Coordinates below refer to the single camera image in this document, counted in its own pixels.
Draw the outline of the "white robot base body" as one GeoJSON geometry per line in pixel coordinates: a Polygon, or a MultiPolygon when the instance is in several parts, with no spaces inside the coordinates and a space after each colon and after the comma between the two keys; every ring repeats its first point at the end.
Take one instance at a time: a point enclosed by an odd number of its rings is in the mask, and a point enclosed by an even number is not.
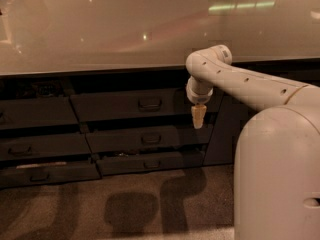
{"type": "Polygon", "coordinates": [[[320,240],[319,109],[256,114],[235,156],[235,240],[320,240]]]}

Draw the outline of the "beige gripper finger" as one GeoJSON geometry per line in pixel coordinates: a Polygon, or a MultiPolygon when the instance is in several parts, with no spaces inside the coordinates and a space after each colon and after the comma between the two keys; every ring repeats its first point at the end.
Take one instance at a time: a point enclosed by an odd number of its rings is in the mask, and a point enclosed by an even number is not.
{"type": "Polygon", "coordinates": [[[191,107],[192,122],[195,129],[201,129],[207,107],[203,104],[197,104],[191,107]]]}

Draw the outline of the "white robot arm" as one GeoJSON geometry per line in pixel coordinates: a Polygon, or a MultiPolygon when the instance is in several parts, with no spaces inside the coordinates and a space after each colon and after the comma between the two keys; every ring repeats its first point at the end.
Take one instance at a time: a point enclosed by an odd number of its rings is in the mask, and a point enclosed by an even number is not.
{"type": "Polygon", "coordinates": [[[319,87],[234,67],[231,63],[232,54],[225,45],[198,50],[187,57],[185,66],[190,78],[186,93],[193,103],[191,114],[195,129],[203,126],[206,103],[214,87],[256,111],[281,105],[309,111],[320,108],[319,87]]]}

